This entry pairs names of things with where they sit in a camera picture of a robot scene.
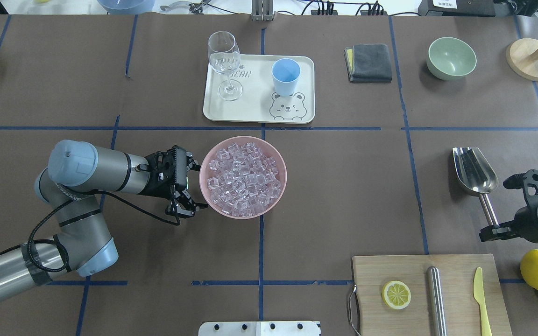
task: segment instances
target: lemon slice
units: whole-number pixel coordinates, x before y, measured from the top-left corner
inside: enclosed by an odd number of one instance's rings
[[[404,309],[410,304],[410,289],[401,281],[389,281],[383,286],[383,302],[391,309]]]

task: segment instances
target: brown table surface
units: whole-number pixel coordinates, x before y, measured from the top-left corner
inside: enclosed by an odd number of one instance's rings
[[[205,42],[216,30],[233,32],[242,53],[310,57],[314,121],[207,120]],[[474,48],[465,79],[429,74],[427,48],[441,36]],[[514,335],[538,335],[538,294],[518,268],[538,245],[481,243],[478,198],[461,191],[451,163],[452,147],[472,146],[502,180],[538,169],[538,83],[504,57],[520,36],[538,38],[538,19],[0,15],[0,251],[51,210],[32,185],[60,140],[143,156],[181,145],[201,162],[216,143],[251,135],[277,147],[289,175],[276,207],[246,221],[207,209],[173,227],[108,198],[118,262],[0,303],[0,335],[185,336],[206,321],[291,320],[352,335],[352,256],[424,253],[492,253]],[[348,82],[343,50],[357,43],[390,47],[390,84]],[[166,206],[126,198],[155,213]],[[500,222],[524,206],[502,187],[491,202]],[[47,223],[41,233],[56,232]]]

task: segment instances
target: plastic knife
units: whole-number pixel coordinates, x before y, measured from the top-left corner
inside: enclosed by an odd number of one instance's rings
[[[485,306],[485,289],[483,288],[483,269],[476,268],[474,272],[474,282],[472,283],[472,294],[479,303],[481,309],[481,336],[492,336],[489,317],[487,317],[487,307]]]

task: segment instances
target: folded towel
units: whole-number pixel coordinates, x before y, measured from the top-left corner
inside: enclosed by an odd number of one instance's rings
[[[391,83],[391,58],[385,44],[355,44],[345,49],[352,83]]]

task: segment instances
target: bowl of ice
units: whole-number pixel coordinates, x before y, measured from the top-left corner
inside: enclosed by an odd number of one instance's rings
[[[200,168],[200,190],[218,213],[234,219],[258,217],[275,206],[288,172],[277,149],[254,136],[218,143]]]

